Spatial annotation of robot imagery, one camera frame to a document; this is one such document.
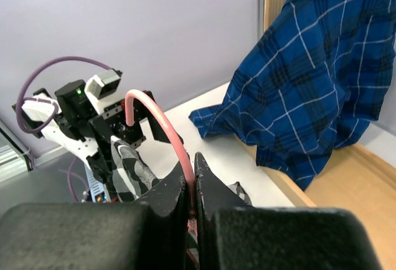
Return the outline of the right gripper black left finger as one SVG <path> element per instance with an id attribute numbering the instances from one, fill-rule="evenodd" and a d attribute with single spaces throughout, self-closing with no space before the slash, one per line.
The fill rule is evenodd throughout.
<path id="1" fill-rule="evenodd" d="M 2 269 L 184 269 L 179 165 L 133 202 L 20 204 L 1 217 Z"/>

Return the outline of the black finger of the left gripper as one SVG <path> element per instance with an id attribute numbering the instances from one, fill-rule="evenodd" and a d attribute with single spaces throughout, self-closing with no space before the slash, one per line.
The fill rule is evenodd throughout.
<path id="1" fill-rule="evenodd" d="M 110 143 L 102 138 L 97 138 L 97 152 L 87 156 L 88 165 L 93 172 L 93 176 L 100 183 L 104 184 L 110 196 L 117 196 L 113 184 L 113 159 L 111 155 Z"/>
<path id="2" fill-rule="evenodd" d="M 141 96 L 142 119 L 147 119 L 153 139 L 158 142 L 171 144 L 173 141 L 183 144 L 183 138 L 177 133 L 171 133 L 171 126 L 165 121 L 163 113 L 151 96 Z"/>

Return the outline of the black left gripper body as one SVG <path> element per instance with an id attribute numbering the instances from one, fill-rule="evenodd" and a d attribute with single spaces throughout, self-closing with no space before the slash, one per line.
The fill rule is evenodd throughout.
<path id="1" fill-rule="evenodd" d="M 122 139 L 133 148 L 139 147 L 146 140 L 140 122 L 148 118 L 150 112 L 139 100 L 134 100 L 134 124 L 128 126 L 124 111 L 125 99 L 121 94 L 114 92 L 99 100 L 89 92 L 88 99 L 97 112 L 97 116 L 88 120 L 89 138 L 110 142 L 110 139 L 105 137 L 105 133 L 111 131 L 112 135 Z"/>

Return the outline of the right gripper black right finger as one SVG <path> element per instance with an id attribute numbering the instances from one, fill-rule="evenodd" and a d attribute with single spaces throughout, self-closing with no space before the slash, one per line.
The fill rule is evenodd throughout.
<path id="1" fill-rule="evenodd" d="M 201 269 L 380 269 L 362 223 L 335 208 L 256 208 L 211 171 L 196 173 Z"/>

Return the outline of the black white checkered shirt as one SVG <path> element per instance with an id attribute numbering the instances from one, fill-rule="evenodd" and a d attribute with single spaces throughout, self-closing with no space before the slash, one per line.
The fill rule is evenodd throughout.
<path id="1" fill-rule="evenodd" d="M 189 208 L 190 192 L 180 163 L 166 177 L 159 178 L 135 148 L 116 136 L 111 136 L 110 141 L 114 163 L 112 182 L 120 201 L 147 203 L 159 214 Z M 244 207 L 252 204 L 240 182 L 224 184 L 214 175 L 200 152 L 194 155 L 194 174 L 196 181 L 207 181 L 209 199 L 215 207 Z"/>

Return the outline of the pink wire hanger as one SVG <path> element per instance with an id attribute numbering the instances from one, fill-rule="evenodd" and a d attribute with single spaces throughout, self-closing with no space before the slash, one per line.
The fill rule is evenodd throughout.
<path id="1" fill-rule="evenodd" d="M 196 231 L 196 177 L 181 138 L 160 107 L 145 92 L 132 89 L 125 96 L 126 123 L 135 122 L 135 102 L 142 104 L 168 138 L 178 163 L 162 181 L 139 201 L 153 211 L 144 245 L 145 269 L 197 269 L 198 261 L 188 247 Z"/>

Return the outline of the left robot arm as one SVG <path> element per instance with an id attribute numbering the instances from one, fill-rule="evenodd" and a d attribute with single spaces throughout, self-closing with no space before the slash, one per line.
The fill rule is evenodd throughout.
<path id="1" fill-rule="evenodd" d="M 169 126 L 149 91 L 123 98 L 120 80 L 69 82 L 51 97 L 46 89 L 13 106 L 25 131 L 57 143 L 80 159 L 103 191 L 91 191 L 95 202 L 105 197 L 133 201 L 160 179 L 142 160 L 137 147 L 146 137 L 140 122 L 147 119 L 154 140 L 171 143 Z"/>

